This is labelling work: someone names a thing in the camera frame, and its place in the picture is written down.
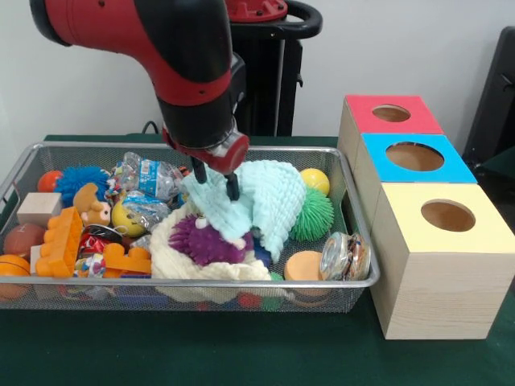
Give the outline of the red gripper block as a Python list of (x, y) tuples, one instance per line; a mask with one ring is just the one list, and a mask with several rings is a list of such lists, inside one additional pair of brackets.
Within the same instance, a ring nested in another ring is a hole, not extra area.
[(206, 183), (207, 175), (204, 164), (212, 170), (225, 175), (226, 191), (230, 200), (239, 200), (238, 178), (234, 172), (244, 161), (249, 150), (249, 138), (234, 127), (228, 137), (221, 143), (207, 149), (189, 149), (171, 139), (166, 126), (163, 127), (163, 139), (174, 150), (191, 158), (192, 169), (198, 183)]

